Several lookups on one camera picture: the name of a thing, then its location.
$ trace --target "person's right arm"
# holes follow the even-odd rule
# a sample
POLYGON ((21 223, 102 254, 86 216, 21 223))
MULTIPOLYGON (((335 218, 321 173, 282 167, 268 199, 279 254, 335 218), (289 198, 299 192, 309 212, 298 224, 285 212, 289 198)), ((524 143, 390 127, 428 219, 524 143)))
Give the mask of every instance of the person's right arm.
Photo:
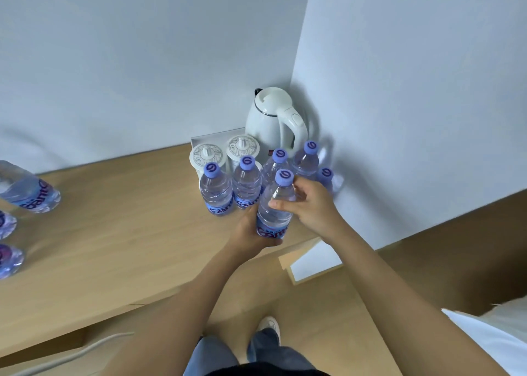
POLYGON ((295 188, 304 200, 271 200, 269 205, 298 215, 304 225, 333 247, 403 375, 507 375, 344 221, 320 183, 297 177, 295 188))

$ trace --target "person's left arm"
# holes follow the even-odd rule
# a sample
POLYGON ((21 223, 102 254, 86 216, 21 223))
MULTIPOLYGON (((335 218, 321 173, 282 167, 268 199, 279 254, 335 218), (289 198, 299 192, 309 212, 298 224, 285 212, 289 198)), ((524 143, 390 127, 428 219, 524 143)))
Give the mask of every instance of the person's left arm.
POLYGON ((183 374, 227 280, 263 248, 281 243, 256 233, 257 207, 246 210, 227 244, 117 353, 102 376, 183 374))

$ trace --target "leg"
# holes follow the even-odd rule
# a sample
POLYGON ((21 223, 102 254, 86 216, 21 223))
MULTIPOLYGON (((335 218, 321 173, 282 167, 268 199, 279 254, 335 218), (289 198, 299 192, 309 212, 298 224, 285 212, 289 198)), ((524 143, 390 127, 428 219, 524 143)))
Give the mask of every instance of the leg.
POLYGON ((230 348, 216 336, 206 336, 194 348, 183 376, 205 376, 235 365, 239 363, 230 348))
POLYGON ((260 323, 258 331, 251 339, 247 347, 247 360, 249 362, 268 362, 284 370, 310 370, 315 369, 313 365, 299 352, 291 347, 280 346, 278 324, 264 322, 260 323))

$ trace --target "wooden desk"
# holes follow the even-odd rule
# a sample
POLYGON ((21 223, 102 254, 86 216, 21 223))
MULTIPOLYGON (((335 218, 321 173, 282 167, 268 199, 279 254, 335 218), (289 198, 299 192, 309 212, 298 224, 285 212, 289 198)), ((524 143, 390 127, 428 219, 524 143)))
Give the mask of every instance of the wooden desk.
MULTIPOLYGON (((0 357, 165 298, 199 273, 242 212, 207 211, 190 148, 44 175, 61 204, 47 214, 17 209, 17 229, 3 241, 26 261, 0 281, 0 357)), ((293 219, 283 245, 261 255, 314 237, 293 219)))

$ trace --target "blue bottle label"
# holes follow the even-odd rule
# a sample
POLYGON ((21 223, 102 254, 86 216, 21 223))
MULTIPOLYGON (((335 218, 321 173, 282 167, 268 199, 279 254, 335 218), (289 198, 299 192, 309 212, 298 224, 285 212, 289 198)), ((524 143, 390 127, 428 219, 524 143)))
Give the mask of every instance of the blue bottle label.
POLYGON ((39 179, 33 193, 31 193, 25 199, 11 201, 11 204, 15 204, 25 208, 26 210, 35 211, 39 209, 42 204, 53 195, 53 191, 53 186, 44 180, 39 179))
POLYGON ((0 244, 0 266, 2 266, 4 262, 9 261, 11 259, 12 253, 13 252, 11 251, 10 246, 0 244))
POLYGON ((286 234, 289 224, 285 227, 270 227, 267 226, 261 219, 260 214, 256 217, 256 233, 265 238, 281 239, 286 234))
POLYGON ((260 188, 260 193, 258 194, 258 197, 254 200, 242 200, 240 199, 236 194, 234 195, 234 199, 236 200, 236 204, 241 208, 247 208, 252 206, 253 204, 256 204, 258 200, 260 200, 260 196, 262 195, 262 189, 260 188))
POLYGON ((208 204, 207 202, 205 202, 205 205, 207 206, 207 208, 209 209, 209 211, 213 214, 223 214, 224 212, 227 212, 228 209, 230 209, 230 207, 232 206, 234 202, 234 195, 231 196, 231 200, 228 202, 227 205, 224 205, 224 206, 221 206, 221 207, 214 207, 210 204, 208 204))

